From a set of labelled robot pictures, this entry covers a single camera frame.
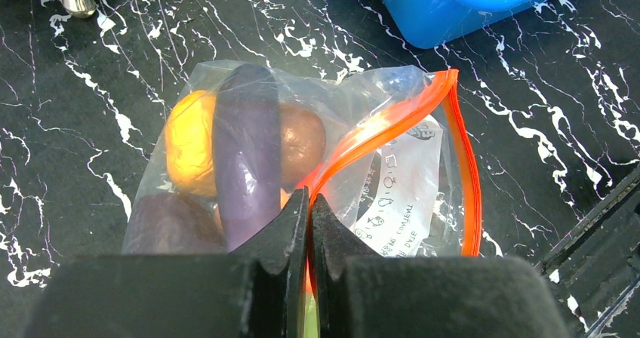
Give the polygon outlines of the purple toy eggplant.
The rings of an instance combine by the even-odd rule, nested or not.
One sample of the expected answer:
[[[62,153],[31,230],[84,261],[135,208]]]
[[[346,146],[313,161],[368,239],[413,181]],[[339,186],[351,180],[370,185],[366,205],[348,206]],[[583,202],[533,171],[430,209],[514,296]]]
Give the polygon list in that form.
[[[214,171],[228,250],[281,211],[281,113],[278,88],[263,66],[245,63],[226,77],[214,112]]]

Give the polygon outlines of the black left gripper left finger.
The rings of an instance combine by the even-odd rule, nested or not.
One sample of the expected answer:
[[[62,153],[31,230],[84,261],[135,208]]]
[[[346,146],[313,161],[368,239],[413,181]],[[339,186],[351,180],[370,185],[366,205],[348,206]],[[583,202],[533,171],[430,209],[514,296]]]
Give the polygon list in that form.
[[[26,337],[300,337],[309,192],[227,254],[112,255],[57,270]]]

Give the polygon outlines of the orange toy lemon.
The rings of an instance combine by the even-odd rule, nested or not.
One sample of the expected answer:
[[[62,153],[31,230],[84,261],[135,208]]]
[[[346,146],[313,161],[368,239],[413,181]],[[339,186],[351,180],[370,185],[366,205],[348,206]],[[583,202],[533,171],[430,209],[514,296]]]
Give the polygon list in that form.
[[[167,172],[182,191],[214,197],[213,118],[216,94],[197,90],[174,106],[165,124]]]

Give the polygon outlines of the dark red toy fruit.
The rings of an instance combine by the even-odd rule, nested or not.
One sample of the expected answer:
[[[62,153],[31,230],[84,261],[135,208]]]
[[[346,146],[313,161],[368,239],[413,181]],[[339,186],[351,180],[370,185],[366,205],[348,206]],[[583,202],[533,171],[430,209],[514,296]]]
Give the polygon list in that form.
[[[183,193],[139,198],[125,231],[123,254],[217,254],[226,238],[211,211]]]

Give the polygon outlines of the clear orange-zip bag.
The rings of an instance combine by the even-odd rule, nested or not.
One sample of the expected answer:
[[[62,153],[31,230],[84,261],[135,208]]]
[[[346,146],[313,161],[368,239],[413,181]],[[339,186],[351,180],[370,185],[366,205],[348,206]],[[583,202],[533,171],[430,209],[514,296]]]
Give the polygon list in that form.
[[[482,190],[458,84],[457,69],[332,81],[200,63],[152,151],[122,252],[231,252],[302,189],[383,257],[475,257]]]

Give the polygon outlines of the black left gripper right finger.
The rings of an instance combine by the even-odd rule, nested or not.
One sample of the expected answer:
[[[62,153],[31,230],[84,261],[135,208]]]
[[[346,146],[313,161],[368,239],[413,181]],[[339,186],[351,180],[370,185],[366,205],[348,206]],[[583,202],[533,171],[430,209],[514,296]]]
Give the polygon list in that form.
[[[383,257],[314,200],[309,268],[322,337],[567,337],[546,282],[514,258]]]

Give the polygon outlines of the white toy onion half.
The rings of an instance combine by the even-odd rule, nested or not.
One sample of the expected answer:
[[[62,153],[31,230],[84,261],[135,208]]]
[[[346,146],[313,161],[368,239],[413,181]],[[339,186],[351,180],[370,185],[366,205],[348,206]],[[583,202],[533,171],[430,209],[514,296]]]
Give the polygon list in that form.
[[[299,104],[280,106],[282,187],[297,185],[312,173],[325,155],[326,130],[321,118]]]

